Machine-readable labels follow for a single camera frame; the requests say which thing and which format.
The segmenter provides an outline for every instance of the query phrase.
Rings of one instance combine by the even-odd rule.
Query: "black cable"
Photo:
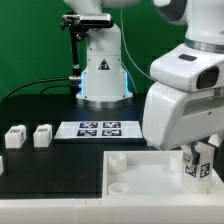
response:
[[[48,86],[45,89],[43,89],[40,94],[43,94],[45,91],[47,91],[48,89],[53,89],[53,88],[63,88],[63,87],[70,87],[70,85],[60,85],[60,86]]]
[[[54,78],[54,79],[42,79],[42,80],[37,80],[37,81],[32,81],[32,82],[28,82],[25,83],[15,89],[13,89],[12,91],[10,91],[5,97],[4,100],[7,100],[13,93],[17,92],[20,89],[23,89],[27,86],[31,86],[31,85],[35,85],[35,84],[39,84],[39,83],[46,83],[46,82],[59,82],[59,81],[67,81],[69,80],[69,78]]]

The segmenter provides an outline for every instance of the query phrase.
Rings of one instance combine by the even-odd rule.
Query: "small white block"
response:
[[[52,126],[39,125],[33,134],[34,147],[48,147],[52,139]]]
[[[224,140],[224,135],[223,135],[223,133],[220,133],[220,134],[212,135],[209,138],[208,142],[216,147],[219,147],[222,144],[223,140]]]
[[[26,127],[24,125],[12,126],[5,134],[5,146],[7,149],[21,148],[26,140]]]

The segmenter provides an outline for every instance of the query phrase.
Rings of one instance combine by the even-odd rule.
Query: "blue light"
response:
[[[82,72],[82,74],[81,74],[81,95],[83,96],[83,83],[84,83],[84,81],[83,81],[83,72]]]
[[[128,73],[125,72],[125,82],[126,82],[126,94],[129,93],[129,90],[128,90]]]

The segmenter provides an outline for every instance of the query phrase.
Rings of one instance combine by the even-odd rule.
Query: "white cube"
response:
[[[5,146],[7,149],[21,148],[26,140],[26,127],[24,125],[12,126],[5,134]]]
[[[4,171],[3,160],[2,160],[2,156],[0,156],[0,176],[2,175],[3,171]]]
[[[39,125],[33,134],[34,147],[48,147],[52,139],[52,126],[49,124]]]

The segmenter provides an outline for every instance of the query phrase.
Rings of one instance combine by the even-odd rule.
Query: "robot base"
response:
[[[118,108],[127,106],[133,103],[133,94],[129,93],[128,95],[124,96],[123,99],[115,100],[115,101],[95,101],[95,100],[88,100],[84,99],[80,93],[76,95],[76,102],[77,104],[97,108],[97,109],[110,109],[110,108]]]

